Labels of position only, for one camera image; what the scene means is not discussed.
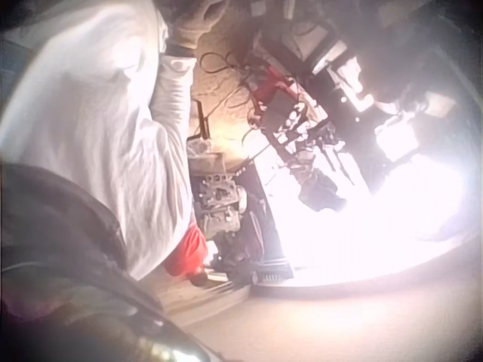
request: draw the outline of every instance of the person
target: person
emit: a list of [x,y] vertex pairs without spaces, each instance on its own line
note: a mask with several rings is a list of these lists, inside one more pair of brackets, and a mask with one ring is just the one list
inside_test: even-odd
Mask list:
[[224,360],[208,358],[128,275],[107,207],[48,170],[0,165],[0,360]]
[[[189,92],[198,40],[228,1],[183,2],[170,34],[152,0],[51,3],[2,35],[31,52],[2,110],[2,159],[48,170],[110,210],[133,278],[168,256],[173,274],[203,278],[205,241],[190,222]],[[188,262],[193,245],[201,251]]]

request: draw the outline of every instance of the glove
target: glove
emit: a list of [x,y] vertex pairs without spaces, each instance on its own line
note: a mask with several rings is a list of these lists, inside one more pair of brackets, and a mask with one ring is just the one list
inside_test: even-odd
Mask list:
[[188,9],[174,21],[168,43],[196,49],[203,34],[221,19],[229,0],[191,0]]

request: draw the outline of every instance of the bright welding light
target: bright welding light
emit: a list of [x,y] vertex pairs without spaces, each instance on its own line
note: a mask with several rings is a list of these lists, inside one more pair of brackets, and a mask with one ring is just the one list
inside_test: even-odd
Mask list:
[[417,238],[437,232],[463,198],[459,174],[416,155],[391,173],[374,199],[379,217],[398,233]]
[[419,147],[413,128],[405,122],[387,127],[378,133],[377,144],[393,162]]
[[349,200],[340,213],[292,212],[286,225],[296,225],[297,233],[284,235],[286,225],[279,230],[284,252],[296,266],[316,268],[314,284],[400,272],[452,248],[450,241],[420,239],[437,232],[458,211],[462,197],[457,172],[417,155],[394,170],[373,198]]

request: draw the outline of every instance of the machine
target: machine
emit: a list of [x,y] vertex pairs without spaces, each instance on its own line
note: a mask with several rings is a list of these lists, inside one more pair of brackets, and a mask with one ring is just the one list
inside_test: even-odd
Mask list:
[[[466,2],[249,5],[253,47],[237,68],[250,93],[248,123],[300,184],[300,201],[316,212],[344,209],[333,175],[356,181],[342,154],[353,157],[373,195],[394,169],[423,155],[458,169],[465,184],[460,212],[430,240],[479,225],[481,47],[473,39],[481,24],[477,15],[458,22]],[[264,253],[267,240],[240,236],[241,220],[254,218],[244,215],[246,190],[236,175],[265,149],[232,174],[194,182],[198,221],[217,243],[220,271],[274,259]],[[261,235],[264,222],[251,224]]]

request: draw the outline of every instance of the metal part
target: metal part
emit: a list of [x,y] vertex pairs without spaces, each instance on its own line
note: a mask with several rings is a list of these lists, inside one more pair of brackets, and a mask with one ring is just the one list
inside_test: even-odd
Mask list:
[[199,180],[195,214],[207,239],[240,229],[240,217],[246,210],[247,193],[236,185],[233,176],[231,173],[222,173]]
[[195,134],[194,136],[188,137],[188,141],[196,140],[197,138],[201,138],[203,140],[209,140],[211,138],[210,134],[210,125],[208,123],[208,117],[210,114],[204,115],[203,113],[203,105],[199,100],[193,100],[196,103],[196,108],[198,111],[198,121],[199,121],[199,133]]

